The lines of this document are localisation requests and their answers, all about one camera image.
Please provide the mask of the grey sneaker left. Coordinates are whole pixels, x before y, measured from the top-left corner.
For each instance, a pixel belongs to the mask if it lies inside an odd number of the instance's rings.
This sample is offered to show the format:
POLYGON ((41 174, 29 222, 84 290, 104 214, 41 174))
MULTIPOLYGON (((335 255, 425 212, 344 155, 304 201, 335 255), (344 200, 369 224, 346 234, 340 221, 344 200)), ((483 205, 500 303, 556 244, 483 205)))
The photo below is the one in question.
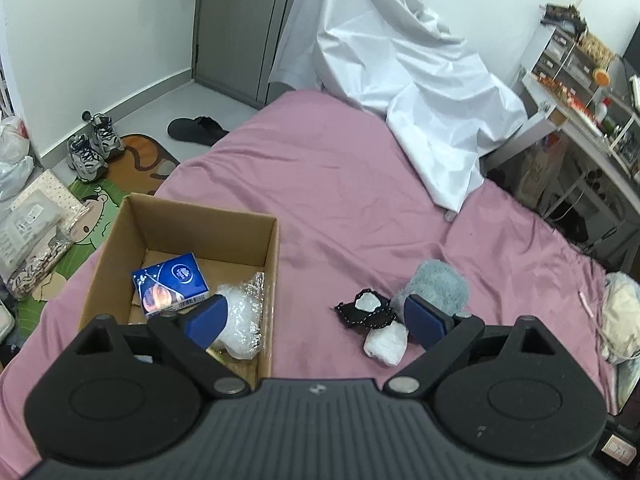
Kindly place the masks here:
POLYGON ((99 180, 107 173, 107 162, 85 134, 68 139, 66 162, 76 172, 77 179, 84 183, 99 180))

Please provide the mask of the clear packaged items stack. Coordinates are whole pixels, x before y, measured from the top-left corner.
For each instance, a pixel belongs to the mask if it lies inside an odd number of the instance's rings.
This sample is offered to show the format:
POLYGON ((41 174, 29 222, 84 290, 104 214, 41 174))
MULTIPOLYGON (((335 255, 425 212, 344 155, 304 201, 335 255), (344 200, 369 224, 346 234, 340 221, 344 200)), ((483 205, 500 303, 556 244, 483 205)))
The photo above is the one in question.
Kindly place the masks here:
POLYGON ((86 212, 50 170, 16 196, 1 228, 1 279, 11 296, 26 298, 49 274, 72 247, 73 228, 86 212))

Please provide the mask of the cream cloth bundle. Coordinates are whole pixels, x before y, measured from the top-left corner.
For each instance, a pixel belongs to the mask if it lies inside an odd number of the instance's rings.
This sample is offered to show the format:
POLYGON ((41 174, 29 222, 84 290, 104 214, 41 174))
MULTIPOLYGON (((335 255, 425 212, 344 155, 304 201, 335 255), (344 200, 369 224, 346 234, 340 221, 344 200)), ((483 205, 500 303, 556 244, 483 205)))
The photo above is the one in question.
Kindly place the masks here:
POLYGON ((612 364, 639 357, 639 284, 623 272, 605 275, 601 308, 603 356, 612 364))

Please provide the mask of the blue tissue pack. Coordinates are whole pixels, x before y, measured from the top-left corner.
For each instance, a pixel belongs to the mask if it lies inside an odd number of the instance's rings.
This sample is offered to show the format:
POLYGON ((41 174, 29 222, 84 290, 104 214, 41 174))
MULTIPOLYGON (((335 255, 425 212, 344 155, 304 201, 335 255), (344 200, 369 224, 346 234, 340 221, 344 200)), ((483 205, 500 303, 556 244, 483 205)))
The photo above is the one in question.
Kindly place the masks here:
POLYGON ((192 252, 132 272, 143 314, 176 312, 209 297, 209 287, 192 252))

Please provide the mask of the white plastic bag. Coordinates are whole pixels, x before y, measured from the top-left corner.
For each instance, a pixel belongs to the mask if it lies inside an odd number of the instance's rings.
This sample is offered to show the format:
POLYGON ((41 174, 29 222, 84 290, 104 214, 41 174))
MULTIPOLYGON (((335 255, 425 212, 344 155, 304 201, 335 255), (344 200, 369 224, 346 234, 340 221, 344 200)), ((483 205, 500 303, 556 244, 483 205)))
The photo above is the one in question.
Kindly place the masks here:
POLYGON ((34 170, 30 141, 21 118, 11 116, 1 121, 0 200, 4 202, 24 188, 34 170))

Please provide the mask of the white desk with clutter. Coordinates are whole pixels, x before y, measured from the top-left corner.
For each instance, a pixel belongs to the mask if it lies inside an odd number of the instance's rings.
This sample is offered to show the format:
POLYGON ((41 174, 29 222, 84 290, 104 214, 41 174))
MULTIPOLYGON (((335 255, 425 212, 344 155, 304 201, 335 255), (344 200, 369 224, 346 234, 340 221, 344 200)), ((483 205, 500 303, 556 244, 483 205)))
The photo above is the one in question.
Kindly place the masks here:
POLYGON ((602 169, 632 209, 638 210, 639 185, 615 151, 622 139, 608 142, 577 101, 575 90, 564 87, 560 79, 575 76, 568 68, 575 53, 588 55, 580 47, 588 32, 586 21, 574 4, 547 3, 541 12, 540 29, 523 53, 520 78, 514 84, 528 93, 537 111, 503 146, 485 157, 484 168, 493 170, 549 134, 562 132, 602 169))

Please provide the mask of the grey sneaker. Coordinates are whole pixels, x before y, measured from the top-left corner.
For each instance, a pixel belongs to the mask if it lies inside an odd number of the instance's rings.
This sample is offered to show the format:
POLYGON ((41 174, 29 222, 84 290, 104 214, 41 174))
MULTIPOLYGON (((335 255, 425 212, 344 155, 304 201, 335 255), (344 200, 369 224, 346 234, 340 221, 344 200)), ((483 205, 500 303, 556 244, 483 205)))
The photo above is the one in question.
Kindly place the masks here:
POLYGON ((68 139, 66 162, 76 172, 77 179, 84 183, 99 180, 107 173, 107 162, 85 134, 68 139))
POLYGON ((125 144, 115 132, 110 116, 95 114, 90 122, 93 147, 105 160, 119 156, 125 151, 125 144))

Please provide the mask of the grey door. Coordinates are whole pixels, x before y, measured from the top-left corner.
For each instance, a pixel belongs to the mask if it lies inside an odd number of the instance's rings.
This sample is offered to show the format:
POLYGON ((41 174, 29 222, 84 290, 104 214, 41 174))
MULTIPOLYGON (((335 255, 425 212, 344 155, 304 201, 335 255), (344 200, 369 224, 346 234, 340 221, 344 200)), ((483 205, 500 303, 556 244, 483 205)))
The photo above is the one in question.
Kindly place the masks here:
POLYGON ((284 92, 270 84, 274 58, 293 0, 195 0, 192 76, 251 107, 284 92))

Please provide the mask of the brown cardboard box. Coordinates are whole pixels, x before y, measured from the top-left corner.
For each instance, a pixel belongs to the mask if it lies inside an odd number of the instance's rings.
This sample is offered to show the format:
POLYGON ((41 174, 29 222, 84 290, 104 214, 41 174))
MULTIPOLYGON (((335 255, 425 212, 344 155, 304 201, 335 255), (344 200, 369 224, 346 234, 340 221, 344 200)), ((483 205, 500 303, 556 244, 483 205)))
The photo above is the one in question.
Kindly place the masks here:
POLYGON ((124 198, 98 263, 79 326, 109 314, 118 324, 145 321, 134 291, 135 270, 191 253, 209 289, 237 285, 264 274, 262 346, 254 359, 224 359, 251 386, 272 373, 273 310, 279 262, 278 220, 266 214, 208 208, 142 194, 124 198))

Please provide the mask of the white draped sheet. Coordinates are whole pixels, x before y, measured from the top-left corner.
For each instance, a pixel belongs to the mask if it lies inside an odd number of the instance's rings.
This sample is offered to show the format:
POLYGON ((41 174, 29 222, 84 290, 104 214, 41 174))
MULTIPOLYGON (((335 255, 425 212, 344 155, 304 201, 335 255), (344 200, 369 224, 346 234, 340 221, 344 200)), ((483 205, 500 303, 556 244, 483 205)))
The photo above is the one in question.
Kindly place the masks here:
POLYGON ((454 212, 484 182, 480 159, 526 119, 422 0, 294 0, 269 79, 383 117, 432 201, 454 212))

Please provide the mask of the black beaded lace item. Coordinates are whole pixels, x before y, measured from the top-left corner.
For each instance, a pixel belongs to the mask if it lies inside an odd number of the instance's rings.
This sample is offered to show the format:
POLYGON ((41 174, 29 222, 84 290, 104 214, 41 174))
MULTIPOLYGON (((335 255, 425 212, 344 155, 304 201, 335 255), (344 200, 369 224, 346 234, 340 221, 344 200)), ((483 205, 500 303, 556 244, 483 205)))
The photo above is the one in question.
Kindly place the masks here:
POLYGON ((347 328, 379 330, 398 321, 390 300, 370 288, 360 290, 351 302, 341 302, 334 311, 347 328))

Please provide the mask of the grey fluffy plush item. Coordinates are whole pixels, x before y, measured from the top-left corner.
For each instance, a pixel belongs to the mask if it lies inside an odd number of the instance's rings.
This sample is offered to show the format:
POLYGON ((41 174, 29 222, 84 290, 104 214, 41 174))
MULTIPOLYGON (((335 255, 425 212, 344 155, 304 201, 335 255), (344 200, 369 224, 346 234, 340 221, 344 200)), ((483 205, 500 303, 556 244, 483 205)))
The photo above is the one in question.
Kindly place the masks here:
POLYGON ((470 291, 464 277, 448 263, 427 259, 390 300, 390 307, 401 321, 404 320, 405 301, 410 295, 418 295, 442 312, 454 315, 466 306, 470 291))

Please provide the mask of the black slipper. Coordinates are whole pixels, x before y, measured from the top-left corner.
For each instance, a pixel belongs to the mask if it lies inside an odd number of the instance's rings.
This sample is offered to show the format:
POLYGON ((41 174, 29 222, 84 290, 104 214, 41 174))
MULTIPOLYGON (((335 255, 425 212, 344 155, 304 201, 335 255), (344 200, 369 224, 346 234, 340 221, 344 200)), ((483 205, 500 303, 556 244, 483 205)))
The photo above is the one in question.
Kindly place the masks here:
POLYGON ((167 126, 167 134, 176 141, 188 142, 209 148, 229 133, 219 122, 208 116, 177 118, 167 126))

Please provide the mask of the cartoon green floor mat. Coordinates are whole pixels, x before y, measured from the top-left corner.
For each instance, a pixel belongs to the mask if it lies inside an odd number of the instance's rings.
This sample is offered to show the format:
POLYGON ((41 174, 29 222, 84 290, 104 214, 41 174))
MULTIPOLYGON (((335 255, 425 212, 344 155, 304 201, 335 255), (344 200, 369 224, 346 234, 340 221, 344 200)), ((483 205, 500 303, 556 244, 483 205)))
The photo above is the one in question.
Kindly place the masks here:
POLYGON ((84 211, 69 228, 46 235, 12 276, 9 291, 16 299, 43 304, 55 296, 106 239, 122 199, 130 193, 154 194, 178 166, 178 159, 149 136, 134 133, 122 140, 125 151, 108 163, 105 177, 73 180, 68 192, 84 211))

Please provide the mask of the grey sneaker right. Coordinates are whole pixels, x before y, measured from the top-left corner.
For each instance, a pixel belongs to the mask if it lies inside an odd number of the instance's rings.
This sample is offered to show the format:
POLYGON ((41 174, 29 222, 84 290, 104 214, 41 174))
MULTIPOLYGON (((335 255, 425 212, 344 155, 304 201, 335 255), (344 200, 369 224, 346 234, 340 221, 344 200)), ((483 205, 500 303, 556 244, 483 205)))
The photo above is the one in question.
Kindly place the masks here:
POLYGON ((95 114, 90 122, 93 147, 105 160, 119 156, 125 151, 125 144, 115 132, 110 116, 95 114))

